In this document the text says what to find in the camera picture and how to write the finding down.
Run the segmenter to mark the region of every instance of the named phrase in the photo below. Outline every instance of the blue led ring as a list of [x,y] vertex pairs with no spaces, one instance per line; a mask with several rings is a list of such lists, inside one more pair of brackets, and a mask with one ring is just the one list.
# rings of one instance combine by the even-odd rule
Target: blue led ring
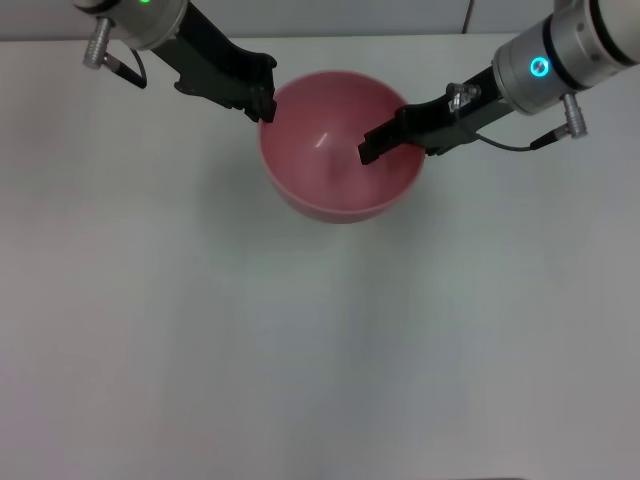
[[549,60],[544,57],[536,57],[531,61],[531,74],[534,77],[544,77],[549,73],[550,70]]

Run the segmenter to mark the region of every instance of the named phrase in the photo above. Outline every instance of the pink bowl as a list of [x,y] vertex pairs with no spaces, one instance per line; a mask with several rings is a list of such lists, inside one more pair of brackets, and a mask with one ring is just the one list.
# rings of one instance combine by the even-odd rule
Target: pink bowl
[[364,134],[406,104],[383,83],[354,72],[319,72],[275,95],[275,121],[260,123],[260,148],[280,195],[329,223],[366,220],[393,205],[422,167],[424,149],[402,145],[363,166]]

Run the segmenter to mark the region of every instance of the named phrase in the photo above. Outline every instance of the black cable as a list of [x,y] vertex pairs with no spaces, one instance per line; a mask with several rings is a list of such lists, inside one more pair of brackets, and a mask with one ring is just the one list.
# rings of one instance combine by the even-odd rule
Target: black cable
[[496,147],[496,148],[500,148],[502,150],[508,150],[509,152],[530,152],[531,150],[533,150],[533,148],[531,148],[531,146],[529,147],[511,147],[509,145],[503,145],[502,143],[498,143],[495,142],[487,137],[483,137],[482,135],[480,135],[478,132],[474,132],[472,131],[470,128],[468,128],[464,122],[462,121],[462,119],[460,118],[460,110],[454,110],[455,115],[456,115],[456,123],[458,125],[458,128],[460,128],[460,130],[462,130],[464,133],[466,133],[467,135],[469,135],[470,137],[475,138],[476,140],[480,140],[481,142],[484,143],[488,143],[489,145]]
[[140,54],[133,48],[130,48],[129,50],[131,50],[131,53],[133,53],[133,57],[136,59],[136,62],[138,62],[138,68],[140,68],[140,76],[143,78],[144,82],[147,83],[147,71],[144,69],[144,63],[142,63]]
[[473,7],[475,6],[475,0],[469,0],[469,6],[467,7],[467,14],[464,17],[464,23],[462,24],[462,33],[467,33],[469,30],[469,23],[471,22],[471,14],[473,13]]
[[109,53],[107,53],[105,56],[105,65],[109,70],[118,75],[120,78],[123,78],[136,87],[147,88],[147,72],[144,69],[142,59],[140,58],[138,52],[133,49],[130,50],[131,53],[133,53],[136,62],[138,63],[138,67],[140,68],[139,74]]

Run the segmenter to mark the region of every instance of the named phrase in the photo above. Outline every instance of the white tabletop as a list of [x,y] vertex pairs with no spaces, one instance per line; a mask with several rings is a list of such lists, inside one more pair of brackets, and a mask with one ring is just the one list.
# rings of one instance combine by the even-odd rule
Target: white tabletop
[[[423,102],[507,39],[240,44],[278,85],[353,69]],[[581,96],[589,137],[457,148],[332,226],[279,199],[243,114],[83,48],[0,45],[2,478],[638,477],[640,71]]]

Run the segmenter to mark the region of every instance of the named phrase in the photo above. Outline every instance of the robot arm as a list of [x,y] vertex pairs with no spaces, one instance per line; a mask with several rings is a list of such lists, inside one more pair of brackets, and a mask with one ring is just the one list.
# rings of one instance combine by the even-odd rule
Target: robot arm
[[114,32],[134,53],[151,50],[176,70],[180,74],[175,84],[179,92],[244,110],[253,121],[273,121],[276,61],[231,43],[189,0],[73,3],[97,19],[85,54],[88,67],[98,69],[105,65],[131,83],[146,86],[144,70],[137,75],[107,53],[109,36]]
[[[556,0],[546,20],[503,45],[493,65],[429,103],[400,108],[387,123],[365,134],[363,164],[400,144],[442,155],[483,140],[513,151],[536,150],[567,134],[586,135],[575,95],[640,62],[640,1]],[[515,148],[477,131],[517,111],[534,115],[562,101],[567,123]]]

